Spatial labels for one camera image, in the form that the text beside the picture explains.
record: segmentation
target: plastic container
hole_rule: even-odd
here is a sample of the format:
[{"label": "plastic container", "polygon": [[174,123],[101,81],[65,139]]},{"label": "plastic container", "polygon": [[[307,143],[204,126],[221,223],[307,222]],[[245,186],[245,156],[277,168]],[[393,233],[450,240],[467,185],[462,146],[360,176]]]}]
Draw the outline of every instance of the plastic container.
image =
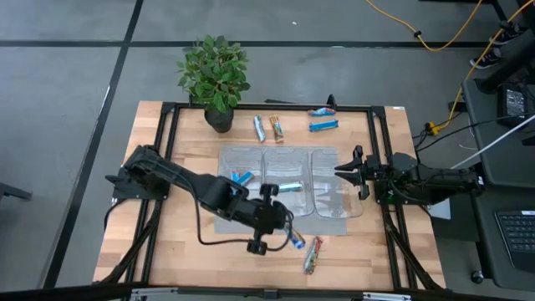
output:
[{"label": "plastic container", "polygon": [[245,185],[249,190],[248,198],[260,196],[262,184],[262,150],[256,147],[228,146],[219,153],[219,175],[232,179],[232,172],[242,176],[250,171],[254,177]]},{"label": "plastic container", "polygon": [[313,212],[310,195],[310,170],[308,152],[303,149],[277,147],[266,150],[263,158],[264,183],[288,184],[301,181],[300,191],[280,192],[277,200],[284,204],[293,215],[302,217]]},{"label": "plastic container", "polygon": [[312,153],[312,194],[316,212],[321,217],[358,217],[364,213],[359,188],[334,175],[339,165],[336,150],[315,150]]}]

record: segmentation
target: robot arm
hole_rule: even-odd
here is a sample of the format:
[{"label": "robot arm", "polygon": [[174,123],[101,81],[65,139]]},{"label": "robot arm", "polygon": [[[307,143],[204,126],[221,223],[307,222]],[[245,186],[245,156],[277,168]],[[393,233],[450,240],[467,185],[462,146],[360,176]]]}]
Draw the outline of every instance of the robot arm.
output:
[{"label": "robot arm", "polygon": [[287,218],[293,216],[281,202],[272,202],[278,186],[264,184],[262,199],[247,199],[247,188],[224,176],[198,175],[161,158],[151,146],[138,146],[123,168],[131,181],[148,191],[168,182],[190,192],[198,205],[214,215],[255,229],[254,239],[247,245],[250,253],[264,255],[269,249],[261,241],[262,235],[284,228]]},{"label": "robot arm", "polygon": [[338,171],[334,173],[336,176],[360,186],[360,200],[369,196],[366,181],[374,181],[381,191],[413,205],[435,205],[458,193],[475,192],[478,195],[482,192],[481,179],[471,169],[430,168],[403,153],[393,154],[388,165],[380,164],[377,156],[366,156],[363,162],[362,156],[362,146],[357,145],[353,160],[334,168]]}]

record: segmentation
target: concrete floor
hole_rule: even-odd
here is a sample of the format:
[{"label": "concrete floor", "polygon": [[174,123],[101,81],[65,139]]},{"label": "concrete floor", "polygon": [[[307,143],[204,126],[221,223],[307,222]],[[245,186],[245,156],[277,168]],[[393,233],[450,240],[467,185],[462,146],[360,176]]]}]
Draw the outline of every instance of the concrete floor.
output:
[{"label": "concrete floor", "polygon": [[[473,8],[416,0],[374,2],[413,23],[429,41],[448,40]],[[502,2],[508,15],[516,10],[514,3]],[[123,40],[134,5],[135,0],[2,0],[0,42]],[[497,30],[492,7],[483,6],[460,40],[486,41]],[[145,1],[133,40],[194,40],[207,33],[244,41],[414,41],[400,24],[355,0]],[[2,291],[38,286],[119,50],[0,48],[0,181],[34,193],[31,202],[5,198],[0,204]],[[425,122],[447,117],[446,104],[455,98],[470,68],[468,60],[480,51],[248,48],[252,88],[243,98],[321,104],[332,93],[340,104],[404,106],[417,134]],[[179,48],[129,49],[58,286],[91,282],[112,192],[104,175],[117,171],[139,100],[186,100],[176,87],[175,61],[182,56]],[[447,131],[466,124],[467,116],[462,116]],[[423,152],[421,159],[449,167],[471,155],[475,145],[470,133],[462,132]],[[448,288],[534,299],[535,293],[500,289],[492,281],[471,283],[469,272],[479,265],[473,243],[439,237],[437,243]]]}]

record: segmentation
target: green leaves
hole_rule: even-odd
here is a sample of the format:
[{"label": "green leaves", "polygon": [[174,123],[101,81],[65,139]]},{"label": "green leaves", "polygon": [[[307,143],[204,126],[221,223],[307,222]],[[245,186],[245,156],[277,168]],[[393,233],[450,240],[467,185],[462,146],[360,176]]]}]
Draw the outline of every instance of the green leaves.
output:
[{"label": "green leaves", "polygon": [[231,74],[227,73],[221,77],[221,81],[228,81],[231,78]]},{"label": "green leaves", "polygon": [[228,104],[231,107],[237,106],[237,97],[235,95],[228,95]]},{"label": "green leaves", "polygon": [[195,94],[197,94],[199,97],[202,97],[202,85],[197,84],[195,86]]},{"label": "green leaves", "polygon": [[181,79],[178,81],[178,85],[180,87],[184,87],[184,85],[187,83],[187,76],[182,76]]},{"label": "green leaves", "polygon": [[208,67],[207,65],[201,66],[201,72],[207,77],[210,77],[210,78],[214,77],[214,74],[211,72],[210,67]]},{"label": "green leaves", "polygon": [[222,113],[225,113],[227,111],[227,108],[223,103],[223,94],[221,92],[217,92],[214,96],[214,105],[216,106],[216,109],[218,109]]},{"label": "green leaves", "polygon": [[202,47],[206,50],[209,50],[211,48],[214,48],[214,38],[212,38],[211,36],[207,35],[205,38],[204,38],[204,43],[202,44]]},{"label": "green leaves", "polygon": [[183,50],[186,61],[176,62],[179,72],[184,72],[178,85],[193,95],[195,103],[225,112],[242,100],[240,92],[251,88],[244,73],[247,53],[239,43],[229,47],[223,36],[206,36],[202,43],[197,40],[194,47]]},{"label": "green leaves", "polygon": [[216,39],[216,47],[220,48],[223,45],[223,43],[225,43],[225,42],[226,42],[225,37],[223,37],[223,36],[217,37],[217,39]]},{"label": "green leaves", "polygon": [[251,85],[248,84],[248,83],[243,83],[243,84],[240,85],[240,90],[242,90],[242,91],[247,91],[250,88],[251,88]]}]

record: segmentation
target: wooden tabletop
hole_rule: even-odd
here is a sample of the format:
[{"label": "wooden tabletop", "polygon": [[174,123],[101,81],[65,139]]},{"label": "wooden tabletop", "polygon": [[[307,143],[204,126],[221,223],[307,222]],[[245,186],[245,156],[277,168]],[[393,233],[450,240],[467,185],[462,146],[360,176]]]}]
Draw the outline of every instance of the wooden tabletop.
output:
[{"label": "wooden tabletop", "polygon": [[[140,102],[125,158],[137,145],[154,142],[161,104],[156,101]],[[400,107],[385,109],[393,152],[414,156],[405,110]],[[308,123],[311,117],[303,111],[236,110],[232,129],[226,134],[217,134],[205,122],[203,110],[183,109],[179,115],[172,160],[197,173],[216,174],[221,145],[260,145],[252,126],[255,114],[264,116],[262,121],[267,140],[263,145],[276,145],[267,117],[278,114],[285,146],[335,146],[339,151],[340,162],[351,160],[351,151],[356,144],[363,146],[365,154],[371,153],[365,113],[339,112],[336,114],[339,128],[310,133]],[[168,118],[164,137],[167,137],[170,123],[171,118]],[[376,128],[379,141],[382,141],[378,120]],[[163,153],[166,138],[162,144]],[[384,154],[382,143],[380,149],[381,154]],[[289,246],[280,252],[258,256],[247,253],[243,243],[201,245],[196,238],[194,202],[189,193],[173,186],[161,213],[150,283],[234,288],[391,290],[385,229],[371,185],[370,190],[370,197],[361,203],[364,214],[346,220],[347,235],[321,237],[324,244],[318,257],[318,266],[314,274],[305,275],[303,260],[307,247],[297,250]],[[111,214],[94,280],[107,276],[125,255],[132,243],[139,209],[140,201],[131,200],[117,207]],[[419,207],[405,206],[405,220],[412,251],[433,279],[444,286],[429,217]],[[206,241],[250,237],[245,234],[215,234],[214,216],[204,210],[201,210],[201,231]],[[310,236],[304,238],[308,242],[312,239]],[[281,235],[264,237],[270,246],[277,246],[283,239]],[[406,286],[403,257],[397,251],[401,280]],[[145,250],[142,249],[135,279],[140,279],[144,257]]]}]

